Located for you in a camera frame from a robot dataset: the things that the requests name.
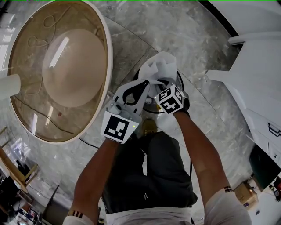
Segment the round glass table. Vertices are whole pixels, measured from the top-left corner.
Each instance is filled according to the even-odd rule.
[[[24,24],[11,51],[8,76],[21,80],[11,97],[15,114],[40,140],[70,142],[97,117],[111,72],[112,43],[99,10],[50,2]]]

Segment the yellow shoe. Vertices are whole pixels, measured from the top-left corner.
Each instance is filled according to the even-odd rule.
[[[157,126],[153,119],[145,119],[142,124],[142,134],[146,136],[148,134],[154,134],[157,132]]]

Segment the person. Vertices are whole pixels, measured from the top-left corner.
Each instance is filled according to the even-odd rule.
[[[205,209],[205,225],[250,225],[232,191],[215,147],[185,110],[173,114],[192,160]],[[176,139],[146,120],[144,135],[121,145],[106,139],[81,173],[63,225],[97,225],[102,197],[108,225],[190,225],[196,203]],[[143,173],[147,154],[147,175]]]

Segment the tile floor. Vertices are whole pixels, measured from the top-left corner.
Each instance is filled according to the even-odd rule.
[[[36,9],[46,2],[12,2],[10,13],[15,16],[9,32],[11,38],[1,42],[0,77],[7,75],[8,57],[15,34]],[[190,96],[190,115],[217,148],[227,177],[233,187],[249,177],[252,170],[248,162],[253,143],[245,136],[248,128],[236,102],[227,88],[220,82],[205,76],[208,69],[228,70],[238,55],[238,50],[227,42],[230,37],[221,24],[195,1],[95,1],[105,16],[113,43],[114,66],[107,101],[116,89],[132,80],[136,71],[151,56],[167,51],[177,59],[184,89]],[[100,146],[104,138],[100,135],[104,108],[83,138]],[[16,120],[9,100],[0,101],[0,127],[8,126],[3,139],[11,138],[19,143],[22,157],[28,163],[36,162],[40,167],[38,178],[29,188],[42,205],[46,205],[57,184],[60,185],[57,200],[70,206],[75,183],[79,174],[96,152],[80,140],[70,144],[49,145],[25,130]],[[181,147],[184,166],[189,172],[190,159],[179,126],[172,116],[157,117],[159,130],[176,138]],[[192,174],[194,191],[198,202],[192,207],[193,219],[204,216],[198,180]]]

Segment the trousers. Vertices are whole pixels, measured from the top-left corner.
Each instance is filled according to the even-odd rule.
[[[147,154],[147,175],[142,167],[144,154]],[[178,141],[158,132],[120,145],[102,200],[107,214],[195,204],[197,196],[184,170]]]

